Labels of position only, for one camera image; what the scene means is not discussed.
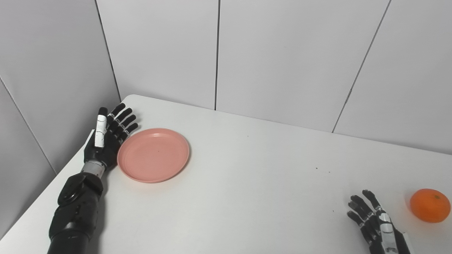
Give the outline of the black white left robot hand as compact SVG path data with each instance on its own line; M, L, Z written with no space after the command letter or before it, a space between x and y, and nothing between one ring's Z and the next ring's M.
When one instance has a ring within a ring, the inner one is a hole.
M105 169L111 169L117 165L117 156L120 147L137 129L137 116L133 114L132 108L126 108L124 103L120 103L108 113L107 108L101 107L98 116L105 118L105 131L103 136L103 147L95 145L95 136L89 137L84 148L84 161L98 161Z

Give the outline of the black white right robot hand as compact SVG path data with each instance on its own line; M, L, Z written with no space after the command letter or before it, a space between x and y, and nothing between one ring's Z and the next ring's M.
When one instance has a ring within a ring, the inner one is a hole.
M360 196L352 195L348 202L351 210L347 212L347 216L358 225L370 253L411 254L406 235L397 230L375 194L367 189L362 194L371 206Z

